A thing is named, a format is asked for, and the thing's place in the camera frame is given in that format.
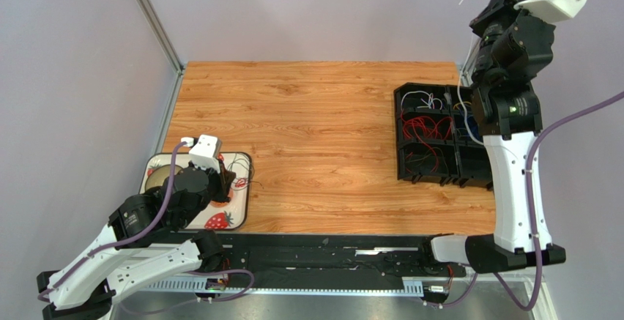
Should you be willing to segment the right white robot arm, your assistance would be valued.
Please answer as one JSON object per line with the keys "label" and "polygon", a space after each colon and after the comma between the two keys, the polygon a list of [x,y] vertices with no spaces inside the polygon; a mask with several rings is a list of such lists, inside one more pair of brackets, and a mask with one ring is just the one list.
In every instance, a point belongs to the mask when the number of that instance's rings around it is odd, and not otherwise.
{"label": "right white robot arm", "polygon": [[492,171],[495,229],[431,238],[428,249],[437,263],[486,274],[561,264],[567,258],[546,225],[534,148],[543,122],[532,79],[553,59],[555,27],[523,8],[531,1],[490,0],[470,22],[480,38],[470,77],[472,112]]}

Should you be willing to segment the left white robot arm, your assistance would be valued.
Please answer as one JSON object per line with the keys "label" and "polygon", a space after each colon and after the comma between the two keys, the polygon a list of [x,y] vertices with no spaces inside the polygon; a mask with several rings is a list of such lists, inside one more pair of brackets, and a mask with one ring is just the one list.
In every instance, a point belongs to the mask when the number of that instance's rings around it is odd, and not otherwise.
{"label": "left white robot arm", "polygon": [[211,202],[229,201],[234,172],[194,165],[179,170],[115,210],[96,239],[64,269],[37,276],[44,319],[101,319],[124,298],[183,272],[214,272],[224,249],[204,230],[158,256],[129,260],[187,228]]}

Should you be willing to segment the black compartment organizer bin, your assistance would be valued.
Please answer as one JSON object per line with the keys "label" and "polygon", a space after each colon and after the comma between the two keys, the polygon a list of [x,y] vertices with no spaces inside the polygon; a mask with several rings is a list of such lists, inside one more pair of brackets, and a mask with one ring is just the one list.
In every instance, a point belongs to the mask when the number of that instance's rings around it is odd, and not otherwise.
{"label": "black compartment organizer bin", "polygon": [[493,190],[471,100],[465,86],[405,83],[394,90],[398,179]]}

